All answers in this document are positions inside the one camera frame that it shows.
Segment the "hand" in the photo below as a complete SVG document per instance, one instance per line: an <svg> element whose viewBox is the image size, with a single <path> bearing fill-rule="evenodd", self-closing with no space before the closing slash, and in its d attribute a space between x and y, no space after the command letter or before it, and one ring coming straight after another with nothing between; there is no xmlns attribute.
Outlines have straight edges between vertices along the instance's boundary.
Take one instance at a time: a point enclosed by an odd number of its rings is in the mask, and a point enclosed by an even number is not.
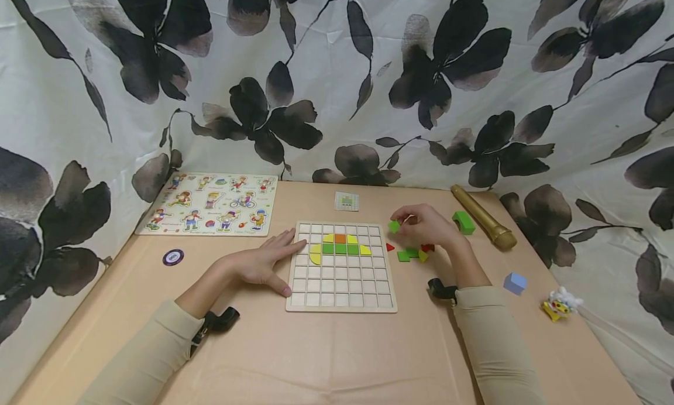
<svg viewBox="0 0 674 405"><path fill-rule="evenodd" d="M297 253L307 244L306 240L290 244L295 230L286 229L272 236L257 249L243 250L218 259L225 262L234 275L249 284L268 285L283 297L289 297L293 291L288 284L274 272L278 260Z"/></svg>
<svg viewBox="0 0 674 405"><path fill-rule="evenodd" d="M456 225L428 204L400 207L391 215L391 220L401 225L398 234L417 245L434 244L447 248L466 240Z"/></svg>

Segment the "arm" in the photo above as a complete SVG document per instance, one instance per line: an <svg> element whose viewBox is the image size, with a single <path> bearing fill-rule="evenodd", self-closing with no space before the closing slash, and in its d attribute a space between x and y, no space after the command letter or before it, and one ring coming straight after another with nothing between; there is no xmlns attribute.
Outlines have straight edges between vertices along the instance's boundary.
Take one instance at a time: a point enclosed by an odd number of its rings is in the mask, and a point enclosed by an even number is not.
<svg viewBox="0 0 674 405"><path fill-rule="evenodd" d="M545 404L501 289L491 286L466 237L429 205L404 206L391 219L402 224L400 235L417 245L436 244L447 250L459 288L454 315L485 405Z"/></svg>
<svg viewBox="0 0 674 405"><path fill-rule="evenodd" d="M164 384L190 358L194 335L231 280L266 284L289 297L290 287L273 270L277 260L301 249L289 243L294 229L269 238L259 249L218 259L176 301L167 300L150 321L117 352L77 405L152 405Z"/></svg>

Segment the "left hand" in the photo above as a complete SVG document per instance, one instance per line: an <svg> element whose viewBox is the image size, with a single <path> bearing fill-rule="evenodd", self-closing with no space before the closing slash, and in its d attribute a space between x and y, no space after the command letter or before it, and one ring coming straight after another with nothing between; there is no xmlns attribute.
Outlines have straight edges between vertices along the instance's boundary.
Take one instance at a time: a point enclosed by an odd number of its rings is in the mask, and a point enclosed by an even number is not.
<svg viewBox="0 0 674 405"><path fill-rule="evenodd" d="M295 229L286 229L277 236L272 236L257 249L243 250L226 255L217 260L226 262L227 267L244 282L249 284L268 285L283 297L289 297L293 291L288 284L274 272L278 260L297 253L307 244L306 240L291 244Z"/></svg>

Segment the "beige sleeve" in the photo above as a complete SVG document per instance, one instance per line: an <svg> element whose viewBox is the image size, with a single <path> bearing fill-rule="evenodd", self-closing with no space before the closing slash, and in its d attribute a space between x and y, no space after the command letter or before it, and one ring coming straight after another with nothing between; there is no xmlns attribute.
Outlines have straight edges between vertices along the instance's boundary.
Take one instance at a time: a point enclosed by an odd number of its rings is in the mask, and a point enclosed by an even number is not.
<svg viewBox="0 0 674 405"><path fill-rule="evenodd" d="M165 301L112 358L77 405L152 405L164 384L190 358L204 320Z"/></svg>
<svg viewBox="0 0 674 405"><path fill-rule="evenodd" d="M454 315L484 404L545 404L527 347L501 288L461 289L456 298Z"/></svg>

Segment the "round badge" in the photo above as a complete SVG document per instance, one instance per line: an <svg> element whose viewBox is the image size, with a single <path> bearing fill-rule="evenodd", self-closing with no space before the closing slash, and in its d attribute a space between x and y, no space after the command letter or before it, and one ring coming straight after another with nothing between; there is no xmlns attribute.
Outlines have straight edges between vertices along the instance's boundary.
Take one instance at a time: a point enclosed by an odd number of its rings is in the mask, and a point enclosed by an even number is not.
<svg viewBox="0 0 674 405"><path fill-rule="evenodd" d="M182 250L180 249L170 250L168 251L168 253L164 255L164 264L166 266L175 266L181 262L183 257L185 257L185 253L183 253Z"/></svg>

